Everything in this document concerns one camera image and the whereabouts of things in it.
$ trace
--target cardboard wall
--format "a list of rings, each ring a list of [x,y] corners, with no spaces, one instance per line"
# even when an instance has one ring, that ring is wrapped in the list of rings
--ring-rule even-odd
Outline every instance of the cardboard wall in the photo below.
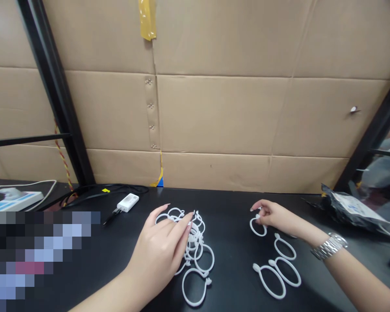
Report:
[[[162,0],[153,42],[137,0],[44,4],[97,182],[149,185],[161,149],[165,187],[318,193],[390,88],[390,0]],[[16,5],[0,0],[0,138],[53,127]],[[0,176],[65,172],[44,142],[0,148]]]

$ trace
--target metal watch band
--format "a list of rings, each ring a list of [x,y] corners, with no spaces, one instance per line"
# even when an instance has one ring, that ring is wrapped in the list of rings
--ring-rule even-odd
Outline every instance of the metal watch band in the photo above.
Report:
[[[321,246],[311,250],[312,254],[323,261],[338,252],[342,247],[347,247],[347,241],[338,234],[329,233],[331,236]]]

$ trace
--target yellow tape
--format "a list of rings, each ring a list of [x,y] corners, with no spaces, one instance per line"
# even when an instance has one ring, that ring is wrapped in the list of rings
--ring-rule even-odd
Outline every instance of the yellow tape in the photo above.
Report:
[[[140,35],[146,40],[156,38],[155,0],[137,0],[140,10]]]
[[[160,180],[163,178],[163,159],[162,159],[162,150],[160,150],[160,175],[156,182],[150,184],[150,187],[157,187]]]

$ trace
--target black table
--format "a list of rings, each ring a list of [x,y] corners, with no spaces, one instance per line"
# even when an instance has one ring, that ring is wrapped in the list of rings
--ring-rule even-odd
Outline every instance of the black table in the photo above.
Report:
[[[125,195],[113,194],[91,199],[71,211],[101,211],[104,220],[123,197]],[[309,252],[309,246],[283,233],[282,238],[296,250],[297,259],[292,263],[302,277],[302,285],[294,288],[286,284],[283,300],[276,300],[266,292],[252,264],[267,264],[278,253],[273,246],[274,229],[269,228],[267,236],[258,237],[249,227],[249,220],[255,215],[249,208],[261,198],[278,202],[326,232],[343,235],[349,242],[349,251],[390,287],[390,239],[335,223],[323,211],[304,201],[318,201],[317,196],[152,188],[140,197],[130,212],[121,213],[107,227],[98,225],[91,238],[83,238],[81,250],[65,250],[64,259],[69,260],[55,263],[54,274],[43,276],[42,287],[26,290],[24,309],[67,311],[108,283],[127,265],[148,214],[160,205],[171,203],[170,207],[186,212],[199,210],[206,224],[204,241],[215,254],[215,266],[209,273],[212,284],[199,310],[355,311],[324,264]],[[200,265],[209,266],[210,259],[205,252]],[[280,293],[279,281],[266,271],[263,276],[267,284]],[[284,272],[294,280],[293,272],[288,268]],[[182,278],[183,273],[174,277],[144,311],[193,310],[182,296]],[[203,288],[197,274],[187,277],[185,289],[192,301],[201,298]]]
[[[0,179],[0,185],[20,185],[20,184],[30,184],[36,181],[20,181],[20,180],[4,180]],[[30,192],[42,192],[43,196],[49,192],[49,189],[52,187],[53,182],[44,182],[38,183],[30,186],[17,186],[16,188],[20,191],[30,191]],[[39,211],[46,209],[49,206],[52,206],[54,203],[57,203],[64,197],[65,194],[69,193],[69,185],[68,183],[57,182],[55,187],[52,190],[52,193],[49,194],[48,198],[44,200],[38,207],[36,207],[33,211]],[[4,199],[4,194],[0,194],[0,201]],[[34,203],[29,207],[26,207],[24,210],[29,209],[30,207],[36,205]]]

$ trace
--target left hand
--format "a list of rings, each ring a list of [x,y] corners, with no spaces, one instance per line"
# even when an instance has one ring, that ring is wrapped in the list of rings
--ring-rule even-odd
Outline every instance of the left hand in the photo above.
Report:
[[[178,223],[165,219],[155,224],[157,216],[169,204],[153,210],[148,216],[124,270],[133,288],[145,303],[156,297],[178,271],[188,242],[193,212]]]

